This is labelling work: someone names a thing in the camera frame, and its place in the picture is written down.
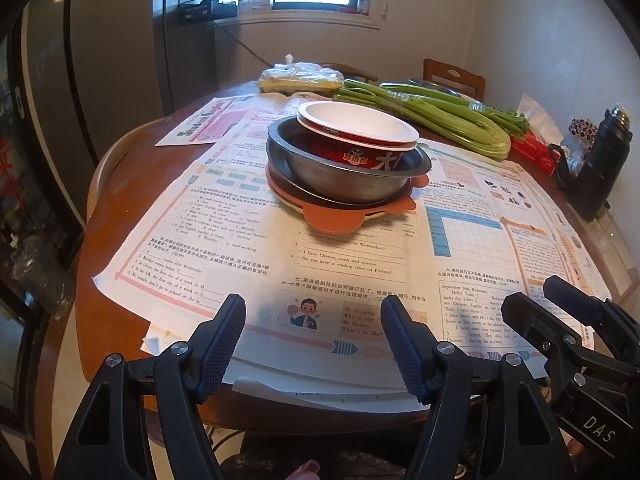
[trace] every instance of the metal bowl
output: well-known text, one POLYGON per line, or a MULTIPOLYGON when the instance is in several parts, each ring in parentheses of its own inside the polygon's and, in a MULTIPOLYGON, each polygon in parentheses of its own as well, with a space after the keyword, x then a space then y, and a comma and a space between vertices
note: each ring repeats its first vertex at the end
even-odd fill
POLYGON ((276 180, 278 186, 280 186, 280 188, 285 192, 303 200, 304 202, 314 205, 319 205, 328 209, 369 209, 371 207, 383 206, 389 202, 393 202, 409 191, 408 186, 410 186, 410 184, 407 183, 398 193, 392 195, 386 200, 381 200, 380 202, 371 204, 354 204, 329 198, 318 193, 315 189, 309 187, 296 177, 289 167, 286 155, 287 152, 285 152, 280 146, 271 139, 267 139, 267 156, 269 157, 271 177, 276 180))
POLYGON ((443 86, 443 85, 439 85, 437 83, 432 83, 430 81, 425 81, 424 79, 418 79, 418 78, 415 78, 415 77, 410 77, 409 78, 409 83, 411 83, 412 85, 421 86, 422 88, 430 88, 431 90, 437 90, 438 92, 443 92, 445 94, 455 95, 456 97, 461 97, 459 92, 456 92, 455 90, 452 90, 451 88, 448 88, 448 87, 443 86))
POLYGON ((285 151, 291 171, 318 193, 353 204, 381 202, 398 193, 410 178, 431 169, 431 160, 420 148, 402 154, 393 171, 365 170, 327 160, 302 150, 306 136, 315 135, 286 117, 271 123, 269 138, 285 151))

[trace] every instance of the wooden chair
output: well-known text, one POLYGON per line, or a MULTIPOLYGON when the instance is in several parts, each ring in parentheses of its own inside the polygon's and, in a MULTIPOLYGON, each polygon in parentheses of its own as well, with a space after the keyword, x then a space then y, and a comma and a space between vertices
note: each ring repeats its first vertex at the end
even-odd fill
POLYGON ((118 163, 125 155, 127 155, 131 147, 140 138, 144 129, 147 126, 151 126, 152 124, 162 121, 162 119, 163 118, 156 119, 155 121, 149 121, 148 123, 141 124, 137 128, 134 128, 114 142, 107 150, 107 153, 104 154, 100 163, 98 163, 98 167, 95 168, 94 176, 91 179, 91 184, 89 184, 89 193, 86 197, 87 220, 91 218, 91 215, 94 213, 95 205, 98 203, 98 199, 100 198, 100 193, 104 189, 105 184, 107 184, 111 173, 113 173, 113 170, 115 170, 118 163))
POLYGON ((375 83, 378 81, 378 78, 373 74, 364 72, 364 70, 360 70, 359 68, 351 65, 344 65, 341 63, 318 63, 318 65, 324 68, 330 68, 332 70, 341 72, 345 79, 353 79, 355 77, 359 77, 361 79, 364 79, 365 83, 369 81, 375 83))
POLYGON ((484 77, 467 72, 455 65, 442 63, 434 59, 425 59, 422 78, 430 83, 443 84, 478 101, 482 101, 482 98, 484 98, 484 77), (434 76, 445 81, 434 81, 434 76), (447 82, 453 82, 455 85, 449 85, 447 82))

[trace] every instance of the red tissue box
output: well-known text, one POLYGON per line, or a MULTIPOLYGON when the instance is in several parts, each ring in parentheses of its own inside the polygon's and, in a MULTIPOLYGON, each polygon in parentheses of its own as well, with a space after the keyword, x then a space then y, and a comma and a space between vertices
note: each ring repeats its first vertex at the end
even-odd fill
POLYGON ((556 162, 549 155, 546 146, 537 140, 532 132, 528 132, 524 140, 511 139, 511 149, 528 158, 539 170, 549 176, 556 168, 556 162))

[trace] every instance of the plastic bag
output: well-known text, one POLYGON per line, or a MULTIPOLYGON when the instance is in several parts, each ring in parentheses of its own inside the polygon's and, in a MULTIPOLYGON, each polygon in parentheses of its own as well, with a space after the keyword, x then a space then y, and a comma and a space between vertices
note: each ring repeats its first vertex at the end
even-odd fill
POLYGON ((334 92, 342 86, 344 76, 337 70, 315 63, 294 63, 288 54, 286 65, 268 68, 258 79, 263 92, 334 92))
POLYGON ((522 95, 518 105, 518 113, 524 114, 531 124, 531 131, 545 146, 560 144, 564 139, 564 135, 558 130, 551 115, 526 94, 522 95))
POLYGON ((23 242, 11 277, 55 317, 70 309, 76 298, 74 279, 36 235, 23 242))

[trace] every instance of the black cable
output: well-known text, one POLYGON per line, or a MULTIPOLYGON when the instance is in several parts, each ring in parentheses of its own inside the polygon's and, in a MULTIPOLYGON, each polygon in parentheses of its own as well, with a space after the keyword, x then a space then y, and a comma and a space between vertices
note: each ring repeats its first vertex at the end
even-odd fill
POLYGON ((234 431, 233 433, 229 433, 225 438, 223 438, 222 440, 220 440, 219 443, 217 443, 214 447, 213 447, 213 454, 216 453, 216 451, 218 450, 218 448, 220 446, 222 446, 227 440, 229 440, 230 438, 235 437, 236 435, 239 435, 240 433, 244 433, 243 430, 237 430, 234 431))
POLYGON ((214 25, 219 28, 220 30, 224 30, 229 36, 231 36, 231 38, 233 38, 234 41, 236 41, 237 43, 239 43, 241 46, 243 46, 245 49, 247 49, 247 51, 249 52, 249 54, 251 54, 252 56, 255 57, 255 59, 257 59, 258 61, 260 61, 263 65, 268 66, 269 68, 273 68, 274 64, 273 63, 269 63, 268 61, 265 61, 263 58, 261 58, 260 56, 258 56, 253 50, 251 50, 248 46, 246 46, 242 41, 238 40, 238 38, 236 38, 231 32, 229 32, 228 30, 226 30, 225 27, 222 27, 221 25, 218 25, 216 22, 213 22, 214 25))

